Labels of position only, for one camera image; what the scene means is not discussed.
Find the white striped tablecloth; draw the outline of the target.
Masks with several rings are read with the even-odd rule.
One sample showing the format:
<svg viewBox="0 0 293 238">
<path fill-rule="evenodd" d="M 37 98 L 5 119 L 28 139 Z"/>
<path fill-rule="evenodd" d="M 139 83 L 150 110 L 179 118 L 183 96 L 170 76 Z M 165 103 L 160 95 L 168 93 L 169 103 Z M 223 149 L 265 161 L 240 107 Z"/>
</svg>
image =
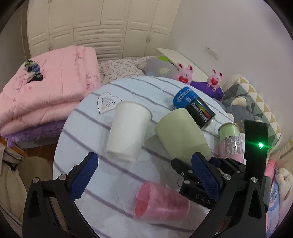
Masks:
<svg viewBox="0 0 293 238">
<path fill-rule="evenodd" d="M 115 80 L 89 94 L 72 111 L 58 140 L 53 175 L 67 174 L 89 152 L 98 167 L 76 205 L 99 237 L 189 237 L 208 209 L 191 204 L 180 222 L 134 217 L 135 196 L 146 181 L 179 190 L 181 177 L 154 131 L 173 111 L 184 84 L 162 77 Z"/>
</svg>

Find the grey flower pillow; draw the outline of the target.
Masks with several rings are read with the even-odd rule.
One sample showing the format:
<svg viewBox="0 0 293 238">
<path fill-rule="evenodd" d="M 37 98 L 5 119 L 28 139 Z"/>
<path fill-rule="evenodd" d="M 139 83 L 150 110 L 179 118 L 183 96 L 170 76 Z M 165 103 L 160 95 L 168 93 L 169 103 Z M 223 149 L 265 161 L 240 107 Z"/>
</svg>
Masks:
<svg viewBox="0 0 293 238">
<path fill-rule="evenodd" d="M 178 68 L 172 64 L 166 56 L 151 57 L 137 64 L 147 76 L 173 78 L 178 72 Z"/>
</svg>

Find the pink green labelled can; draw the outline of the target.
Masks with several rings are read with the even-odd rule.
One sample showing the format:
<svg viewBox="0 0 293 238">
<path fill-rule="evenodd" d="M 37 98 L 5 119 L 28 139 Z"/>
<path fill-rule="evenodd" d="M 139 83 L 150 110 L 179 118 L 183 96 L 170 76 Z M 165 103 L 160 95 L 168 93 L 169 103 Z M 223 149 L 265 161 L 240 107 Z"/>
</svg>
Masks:
<svg viewBox="0 0 293 238">
<path fill-rule="evenodd" d="M 240 131 L 236 123 L 228 122 L 218 129 L 218 156 L 226 159 L 230 158 L 244 164 L 244 152 Z"/>
</svg>

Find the light green plastic cup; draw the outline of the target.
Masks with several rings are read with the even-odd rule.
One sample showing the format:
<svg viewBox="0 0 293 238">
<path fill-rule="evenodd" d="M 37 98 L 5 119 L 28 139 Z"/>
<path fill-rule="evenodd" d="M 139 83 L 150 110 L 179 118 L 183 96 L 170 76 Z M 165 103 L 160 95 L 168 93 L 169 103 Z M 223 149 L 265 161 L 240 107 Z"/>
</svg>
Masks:
<svg viewBox="0 0 293 238">
<path fill-rule="evenodd" d="M 171 111 L 156 124 L 154 130 L 173 159 L 191 165 L 195 152 L 201 152 L 206 160 L 212 157 L 205 136 L 186 109 Z"/>
</svg>

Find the grey plush elephant toy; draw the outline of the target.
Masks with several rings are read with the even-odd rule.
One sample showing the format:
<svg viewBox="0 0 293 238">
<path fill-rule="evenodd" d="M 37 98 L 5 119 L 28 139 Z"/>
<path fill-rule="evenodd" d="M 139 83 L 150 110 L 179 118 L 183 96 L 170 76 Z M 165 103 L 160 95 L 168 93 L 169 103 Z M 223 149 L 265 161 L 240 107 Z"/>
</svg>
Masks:
<svg viewBox="0 0 293 238">
<path fill-rule="evenodd" d="M 226 103 L 223 103 L 221 101 L 218 101 L 218 103 L 232 119 L 232 121 L 237 124 L 240 133 L 245 132 L 245 120 L 263 122 L 260 117 L 253 115 L 251 102 L 247 97 L 240 96 L 229 100 Z"/>
</svg>

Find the white paper cup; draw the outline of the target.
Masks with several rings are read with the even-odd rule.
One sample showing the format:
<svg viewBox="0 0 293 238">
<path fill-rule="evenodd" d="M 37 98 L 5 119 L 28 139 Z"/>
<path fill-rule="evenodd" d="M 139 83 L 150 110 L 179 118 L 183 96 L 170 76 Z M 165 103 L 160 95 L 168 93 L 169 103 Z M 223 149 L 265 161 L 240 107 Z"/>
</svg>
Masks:
<svg viewBox="0 0 293 238">
<path fill-rule="evenodd" d="M 118 103 L 110 129 L 106 156 L 109 159 L 136 161 L 151 119 L 151 111 L 142 104 L 131 101 Z"/>
</svg>

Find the pink bunny plush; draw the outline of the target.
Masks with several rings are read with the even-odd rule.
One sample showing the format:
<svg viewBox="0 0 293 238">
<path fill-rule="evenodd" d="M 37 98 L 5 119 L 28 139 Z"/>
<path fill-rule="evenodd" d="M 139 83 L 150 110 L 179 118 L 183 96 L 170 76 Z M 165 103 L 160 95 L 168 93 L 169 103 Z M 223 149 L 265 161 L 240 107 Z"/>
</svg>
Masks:
<svg viewBox="0 0 293 238">
<path fill-rule="evenodd" d="M 213 75 L 207 79 L 207 86 L 215 92 L 222 83 L 222 72 L 217 73 L 215 69 L 213 69 Z"/>
<path fill-rule="evenodd" d="M 190 85 L 193 78 L 193 67 L 188 65 L 184 67 L 183 64 L 177 63 L 179 70 L 173 75 L 173 79 L 185 84 Z"/>
</svg>

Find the beige jacket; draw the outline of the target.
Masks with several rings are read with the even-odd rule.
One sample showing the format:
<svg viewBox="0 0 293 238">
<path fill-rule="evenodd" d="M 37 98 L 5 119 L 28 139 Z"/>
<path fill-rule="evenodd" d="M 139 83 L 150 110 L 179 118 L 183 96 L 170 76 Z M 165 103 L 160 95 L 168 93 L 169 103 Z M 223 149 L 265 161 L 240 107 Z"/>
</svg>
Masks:
<svg viewBox="0 0 293 238">
<path fill-rule="evenodd" d="M 14 232 L 22 237 L 27 193 L 35 177 L 53 179 L 52 168 L 41 157 L 24 157 L 1 144 L 1 213 Z"/>
</svg>

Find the pink translucent plastic cup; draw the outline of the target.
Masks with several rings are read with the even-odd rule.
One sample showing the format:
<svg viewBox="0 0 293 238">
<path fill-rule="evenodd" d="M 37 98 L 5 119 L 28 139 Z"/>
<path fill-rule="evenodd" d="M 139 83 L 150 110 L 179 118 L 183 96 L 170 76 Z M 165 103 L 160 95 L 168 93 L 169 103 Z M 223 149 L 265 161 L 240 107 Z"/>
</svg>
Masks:
<svg viewBox="0 0 293 238">
<path fill-rule="evenodd" d="M 175 190 L 147 181 L 138 189 L 134 217 L 151 222 L 175 222 L 185 219 L 190 200 Z"/>
</svg>

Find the pink bunny plush left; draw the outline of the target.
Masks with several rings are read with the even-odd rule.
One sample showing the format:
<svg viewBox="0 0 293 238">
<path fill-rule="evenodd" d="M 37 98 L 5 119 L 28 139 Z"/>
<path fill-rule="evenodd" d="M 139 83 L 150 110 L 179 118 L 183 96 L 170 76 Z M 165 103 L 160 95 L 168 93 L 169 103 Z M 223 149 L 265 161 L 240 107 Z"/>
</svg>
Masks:
<svg viewBox="0 0 293 238">
<path fill-rule="evenodd" d="M 193 78 L 193 67 L 188 65 L 184 67 L 183 64 L 177 63 L 179 70 L 173 75 L 173 79 L 185 84 L 190 85 Z"/>
</svg>

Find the pink bunny plush right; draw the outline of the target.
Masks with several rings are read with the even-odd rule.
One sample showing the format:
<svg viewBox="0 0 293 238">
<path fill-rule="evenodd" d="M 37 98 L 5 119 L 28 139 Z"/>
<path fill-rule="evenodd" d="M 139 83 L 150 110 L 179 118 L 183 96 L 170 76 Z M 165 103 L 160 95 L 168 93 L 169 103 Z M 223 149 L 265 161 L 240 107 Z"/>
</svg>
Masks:
<svg viewBox="0 0 293 238">
<path fill-rule="evenodd" d="M 215 92 L 222 83 L 222 72 L 217 73 L 215 69 L 213 69 L 213 75 L 207 79 L 207 86 Z"/>
</svg>

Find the white wall socket plate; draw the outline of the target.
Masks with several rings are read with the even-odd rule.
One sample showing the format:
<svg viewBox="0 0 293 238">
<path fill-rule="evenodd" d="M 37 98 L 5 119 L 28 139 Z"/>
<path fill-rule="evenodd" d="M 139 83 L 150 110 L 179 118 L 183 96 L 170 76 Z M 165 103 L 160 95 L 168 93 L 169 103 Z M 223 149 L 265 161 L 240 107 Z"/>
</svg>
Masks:
<svg viewBox="0 0 293 238">
<path fill-rule="evenodd" d="M 221 56 L 220 53 L 218 53 L 216 50 L 214 50 L 213 48 L 209 46 L 205 46 L 204 51 L 208 53 L 210 56 L 212 56 L 215 60 L 219 60 Z"/>
</svg>

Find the cream white wardrobe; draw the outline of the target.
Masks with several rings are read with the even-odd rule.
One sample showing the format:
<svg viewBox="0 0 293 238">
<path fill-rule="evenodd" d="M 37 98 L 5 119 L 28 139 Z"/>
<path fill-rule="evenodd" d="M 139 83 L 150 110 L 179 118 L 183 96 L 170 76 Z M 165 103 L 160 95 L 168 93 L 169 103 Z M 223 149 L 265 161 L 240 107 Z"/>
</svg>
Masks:
<svg viewBox="0 0 293 238">
<path fill-rule="evenodd" d="M 156 55 L 180 1 L 29 1 L 30 55 L 70 45 L 93 47 L 99 60 Z"/>
</svg>

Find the heart pattern bed sheet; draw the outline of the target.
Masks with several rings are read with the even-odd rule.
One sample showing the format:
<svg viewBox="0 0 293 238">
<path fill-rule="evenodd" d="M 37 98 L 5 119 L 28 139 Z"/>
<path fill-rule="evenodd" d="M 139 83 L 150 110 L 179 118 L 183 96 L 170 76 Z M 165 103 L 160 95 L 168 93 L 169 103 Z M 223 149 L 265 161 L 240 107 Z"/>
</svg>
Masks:
<svg viewBox="0 0 293 238">
<path fill-rule="evenodd" d="M 153 56 L 142 57 L 139 59 L 113 59 L 100 61 L 98 67 L 101 77 L 101 86 L 120 78 L 144 76 L 144 72 L 138 68 L 137 65 L 144 65 L 144 62 L 151 57 Z"/>
</svg>

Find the purple blanket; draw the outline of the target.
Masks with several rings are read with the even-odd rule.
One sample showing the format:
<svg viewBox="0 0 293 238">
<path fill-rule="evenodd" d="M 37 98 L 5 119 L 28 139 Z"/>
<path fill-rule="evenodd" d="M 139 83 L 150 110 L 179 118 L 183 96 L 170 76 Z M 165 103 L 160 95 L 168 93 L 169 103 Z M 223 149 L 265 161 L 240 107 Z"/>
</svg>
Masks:
<svg viewBox="0 0 293 238">
<path fill-rule="evenodd" d="M 223 91 L 220 87 L 217 88 L 216 91 L 213 91 L 212 87 L 207 86 L 206 82 L 192 81 L 190 85 L 218 101 L 220 101 L 223 98 Z"/>
</svg>

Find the triangle pattern quilted cushion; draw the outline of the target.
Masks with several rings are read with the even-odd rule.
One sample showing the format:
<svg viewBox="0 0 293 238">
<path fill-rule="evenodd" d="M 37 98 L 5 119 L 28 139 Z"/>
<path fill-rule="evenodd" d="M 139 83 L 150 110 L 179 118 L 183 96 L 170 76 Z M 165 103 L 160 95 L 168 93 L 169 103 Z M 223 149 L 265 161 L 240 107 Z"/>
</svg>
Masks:
<svg viewBox="0 0 293 238">
<path fill-rule="evenodd" d="M 224 92 L 223 101 L 225 103 L 231 102 L 237 97 L 246 97 L 248 99 L 247 108 L 251 109 L 252 115 L 259 117 L 263 122 L 269 125 L 268 142 L 271 151 L 273 151 L 280 143 L 279 141 L 282 135 L 281 128 L 263 98 L 243 76 L 237 79 Z"/>
</svg>

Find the blue black CoolTowel can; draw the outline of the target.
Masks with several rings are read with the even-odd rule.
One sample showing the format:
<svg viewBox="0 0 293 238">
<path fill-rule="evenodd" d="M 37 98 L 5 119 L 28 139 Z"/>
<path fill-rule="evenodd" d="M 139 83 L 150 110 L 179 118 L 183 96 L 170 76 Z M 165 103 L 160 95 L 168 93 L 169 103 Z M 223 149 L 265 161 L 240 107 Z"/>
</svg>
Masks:
<svg viewBox="0 0 293 238">
<path fill-rule="evenodd" d="M 176 109 L 186 109 L 200 129 L 206 128 L 216 115 L 190 87 L 184 87 L 174 96 L 173 105 Z"/>
</svg>

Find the folded pink quilt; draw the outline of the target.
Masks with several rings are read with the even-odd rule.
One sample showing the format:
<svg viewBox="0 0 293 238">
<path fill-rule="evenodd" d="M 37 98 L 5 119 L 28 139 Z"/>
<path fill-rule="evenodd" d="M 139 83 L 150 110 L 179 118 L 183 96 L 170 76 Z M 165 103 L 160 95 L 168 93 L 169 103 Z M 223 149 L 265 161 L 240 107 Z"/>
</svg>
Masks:
<svg viewBox="0 0 293 238">
<path fill-rule="evenodd" d="M 42 81 L 27 82 L 24 64 L 1 91 L 1 136 L 68 118 L 101 86 L 93 47 L 68 46 L 29 60 L 40 66 Z"/>
</svg>

